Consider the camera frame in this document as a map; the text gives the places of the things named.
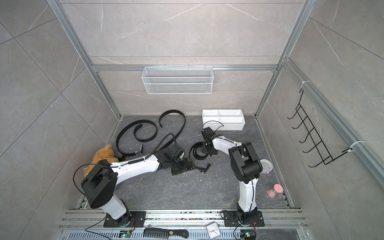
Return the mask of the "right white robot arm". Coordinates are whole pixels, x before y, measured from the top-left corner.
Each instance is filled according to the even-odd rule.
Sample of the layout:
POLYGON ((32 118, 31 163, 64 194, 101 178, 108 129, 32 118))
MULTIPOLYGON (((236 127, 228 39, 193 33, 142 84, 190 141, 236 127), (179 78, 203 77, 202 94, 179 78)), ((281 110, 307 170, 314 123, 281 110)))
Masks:
POLYGON ((204 138, 202 152, 217 155, 223 152, 230 157, 231 169, 239 181, 240 197, 238 212, 241 215, 256 213, 256 186, 263 170, 260 158, 250 142, 236 142, 222 135, 216 134, 211 128, 202 130, 204 138))

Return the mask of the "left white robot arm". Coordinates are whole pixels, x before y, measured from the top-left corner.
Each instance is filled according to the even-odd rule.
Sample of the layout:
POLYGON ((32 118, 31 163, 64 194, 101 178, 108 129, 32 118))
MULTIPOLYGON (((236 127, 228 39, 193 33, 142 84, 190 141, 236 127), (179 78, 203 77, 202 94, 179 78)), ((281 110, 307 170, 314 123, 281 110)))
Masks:
POLYGON ((81 187, 92 209, 101 209, 112 219, 130 217, 124 202, 115 195, 115 187, 133 177, 170 169, 172 175, 193 170, 194 162, 185 157, 185 150, 173 144, 148 156, 118 163, 101 160, 83 179, 81 187))

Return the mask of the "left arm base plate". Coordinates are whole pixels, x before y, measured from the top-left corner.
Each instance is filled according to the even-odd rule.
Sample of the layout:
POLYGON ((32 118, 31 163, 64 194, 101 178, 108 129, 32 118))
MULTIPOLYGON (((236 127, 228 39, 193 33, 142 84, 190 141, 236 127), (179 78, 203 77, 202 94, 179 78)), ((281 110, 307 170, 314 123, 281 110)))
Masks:
POLYGON ((114 220, 109 214, 106 215, 104 222, 104 228, 142 228, 146 220, 146 211, 133 211, 128 214, 124 214, 118 220, 114 220))

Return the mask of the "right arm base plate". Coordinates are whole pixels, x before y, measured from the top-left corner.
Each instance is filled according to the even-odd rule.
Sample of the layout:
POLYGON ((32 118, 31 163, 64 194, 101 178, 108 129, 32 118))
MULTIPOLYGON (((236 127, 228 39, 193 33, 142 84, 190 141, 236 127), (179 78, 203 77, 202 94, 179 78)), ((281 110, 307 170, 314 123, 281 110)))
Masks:
POLYGON ((251 211, 250 213, 243 213, 241 210, 238 211, 221 211, 221 217, 224 220, 225 227, 237 227, 249 226, 252 227, 264 227, 265 222, 261 211, 257 209, 251 211))

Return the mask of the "long black leather belt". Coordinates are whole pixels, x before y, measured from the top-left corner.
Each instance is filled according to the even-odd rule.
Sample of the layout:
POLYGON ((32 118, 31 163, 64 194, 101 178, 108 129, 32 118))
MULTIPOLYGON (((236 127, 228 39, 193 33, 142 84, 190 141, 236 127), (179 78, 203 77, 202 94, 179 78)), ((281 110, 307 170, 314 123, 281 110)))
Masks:
MULTIPOLYGON (((197 142, 195 143, 189 150, 189 159, 195 159, 198 161, 205 160, 208 157, 209 154, 203 152, 203 142, 197 142)), ((194 161, 192 161, 192 169, 193 170, 199 170, 201 173, 206 173, 211 164, 207 164, 205 168, 198 167, 194 161)))

